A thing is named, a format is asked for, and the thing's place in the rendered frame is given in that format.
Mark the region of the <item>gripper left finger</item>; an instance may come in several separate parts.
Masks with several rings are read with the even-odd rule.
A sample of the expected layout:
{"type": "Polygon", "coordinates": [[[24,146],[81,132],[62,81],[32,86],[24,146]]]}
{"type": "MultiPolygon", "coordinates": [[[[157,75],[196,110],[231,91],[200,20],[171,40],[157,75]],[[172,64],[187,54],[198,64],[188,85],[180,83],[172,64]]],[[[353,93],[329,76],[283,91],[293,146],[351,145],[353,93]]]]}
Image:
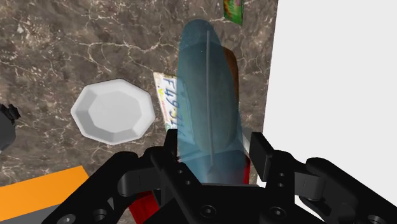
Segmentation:
{"type": "Polygon", "coordinates": [[[117,224],[124,211],[144,192],[160,192],[160,209],[144,224],[204,224],[193,196],[202,185],[176,159],[178,132],[170,129],[164,145],[138,157],[115,153],[41,224],[117,224]]]}

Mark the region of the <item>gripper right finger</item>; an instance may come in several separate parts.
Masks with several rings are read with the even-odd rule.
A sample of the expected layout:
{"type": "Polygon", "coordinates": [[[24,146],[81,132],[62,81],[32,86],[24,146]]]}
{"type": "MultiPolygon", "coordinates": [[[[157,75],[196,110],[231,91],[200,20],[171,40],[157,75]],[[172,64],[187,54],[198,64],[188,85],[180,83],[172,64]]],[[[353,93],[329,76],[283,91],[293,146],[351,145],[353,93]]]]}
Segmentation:
{"type": "Polygon", "coordinates": [[[326,159],[299,162],[260,132],[251,134],[249,157],[267,187],[286,188],[292,172],[294,194],[326,224],[397,224],[397,206],[326,159]]]}

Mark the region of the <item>red block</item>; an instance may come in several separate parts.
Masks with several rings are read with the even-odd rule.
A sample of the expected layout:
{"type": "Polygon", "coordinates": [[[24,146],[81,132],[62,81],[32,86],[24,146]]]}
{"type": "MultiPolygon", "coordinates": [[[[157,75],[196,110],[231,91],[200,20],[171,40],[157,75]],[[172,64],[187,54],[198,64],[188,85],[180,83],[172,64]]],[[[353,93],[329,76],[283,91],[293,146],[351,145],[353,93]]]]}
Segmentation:
{"type": "Polygon", "coordinates": [[[139,193],[136,200],[129,206],[129,211],[136,224],[143,224],[159,210],[157,199],[161,199],[156,190],[139,193]]]}

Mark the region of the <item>orange flat book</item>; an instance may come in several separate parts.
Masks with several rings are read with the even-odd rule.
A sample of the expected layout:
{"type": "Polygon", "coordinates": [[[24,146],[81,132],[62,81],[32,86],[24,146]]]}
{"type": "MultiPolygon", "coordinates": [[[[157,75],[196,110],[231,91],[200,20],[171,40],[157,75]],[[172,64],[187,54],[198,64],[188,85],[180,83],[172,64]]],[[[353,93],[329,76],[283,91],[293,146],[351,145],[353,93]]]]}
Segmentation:
{"type": "Polygon", "coordinates": [[[82,166],[0,186],[0,222],[56,206],[88,179],[82,166]]]}

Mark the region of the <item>white faceted bowl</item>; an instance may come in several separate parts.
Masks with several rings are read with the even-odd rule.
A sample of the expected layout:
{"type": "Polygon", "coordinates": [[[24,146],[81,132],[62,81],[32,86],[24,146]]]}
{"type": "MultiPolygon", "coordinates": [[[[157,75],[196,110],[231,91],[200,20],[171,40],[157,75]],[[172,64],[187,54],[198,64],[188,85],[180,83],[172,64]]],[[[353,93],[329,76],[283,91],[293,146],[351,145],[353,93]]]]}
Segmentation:
{"type": "Polygon", "coordinates": [[[85,86],[71,116],[83,136],[108,145],[143,137],[156,118],[150,94],[123,79],[85,86]]]}

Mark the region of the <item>dark grey rounded object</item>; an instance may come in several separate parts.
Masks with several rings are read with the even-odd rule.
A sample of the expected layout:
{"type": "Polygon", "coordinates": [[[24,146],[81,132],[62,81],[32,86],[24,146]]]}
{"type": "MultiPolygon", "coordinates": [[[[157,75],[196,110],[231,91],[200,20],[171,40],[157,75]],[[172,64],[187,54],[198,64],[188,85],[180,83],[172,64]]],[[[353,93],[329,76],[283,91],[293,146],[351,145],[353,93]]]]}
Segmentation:
{"type": "Polygon", "coordinates": [[[14,105],[0,104],[0,154],[15,141],[15,121],[20,117],[14,105]]]}

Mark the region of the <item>white printed plate card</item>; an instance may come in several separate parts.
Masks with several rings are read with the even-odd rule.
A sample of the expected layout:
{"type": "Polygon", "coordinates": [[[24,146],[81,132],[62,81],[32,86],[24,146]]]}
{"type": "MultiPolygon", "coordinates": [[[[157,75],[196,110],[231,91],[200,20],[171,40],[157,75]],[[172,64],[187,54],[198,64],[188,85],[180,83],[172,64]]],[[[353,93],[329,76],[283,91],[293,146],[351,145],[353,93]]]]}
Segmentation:
{"type": "Polygon", "coordinates": [[[178,132],[184,135],[183,119],[179,112],[181,102],[177,98],[176,78],[160,72],[154,72],[153,77],[166,130],[178,129],[178,132]]]}

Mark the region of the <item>blue translucent bottle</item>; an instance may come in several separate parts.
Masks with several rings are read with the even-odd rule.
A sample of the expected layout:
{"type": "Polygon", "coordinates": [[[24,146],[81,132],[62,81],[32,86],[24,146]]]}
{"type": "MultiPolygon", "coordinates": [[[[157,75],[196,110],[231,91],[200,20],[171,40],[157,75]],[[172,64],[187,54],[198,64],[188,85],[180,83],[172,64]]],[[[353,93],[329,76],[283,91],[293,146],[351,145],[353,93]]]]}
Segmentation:
{"type": "Polygon", "coordinates": [[[223,45],[206,20],[191,20],[184,26],[177,98],[184,133],[178,133],[180,161],[202,183],[244,184],[249,165],[239,102],[223,45]]]}

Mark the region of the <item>brown rounded object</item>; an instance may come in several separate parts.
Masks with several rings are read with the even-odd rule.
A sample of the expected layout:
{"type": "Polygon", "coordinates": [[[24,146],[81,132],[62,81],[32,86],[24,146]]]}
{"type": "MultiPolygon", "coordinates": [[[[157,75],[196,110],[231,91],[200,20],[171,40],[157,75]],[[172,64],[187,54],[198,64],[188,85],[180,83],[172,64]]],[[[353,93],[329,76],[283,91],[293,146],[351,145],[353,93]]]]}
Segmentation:
{"type": "Polygon", "coordinates": [[[239,68],[237,64],[237,59],[233,51],[231,51],[230,49],[223,47],[223,51],[225,53],[225,58],[232,75],[235,97],[237,99],[237,102],[239,102],[239,68]]]}

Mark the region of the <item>green patterned box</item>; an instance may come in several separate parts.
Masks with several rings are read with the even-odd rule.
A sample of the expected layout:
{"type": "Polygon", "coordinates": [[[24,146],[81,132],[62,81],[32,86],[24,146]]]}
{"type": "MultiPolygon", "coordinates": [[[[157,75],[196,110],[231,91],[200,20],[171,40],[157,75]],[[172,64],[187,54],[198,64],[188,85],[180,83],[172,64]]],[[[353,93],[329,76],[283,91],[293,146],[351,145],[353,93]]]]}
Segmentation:
{"type": "Polygon", "coordinates": [[[238,25],[242,25],[244,0],[223,0],[223,16],[238,25]]]}

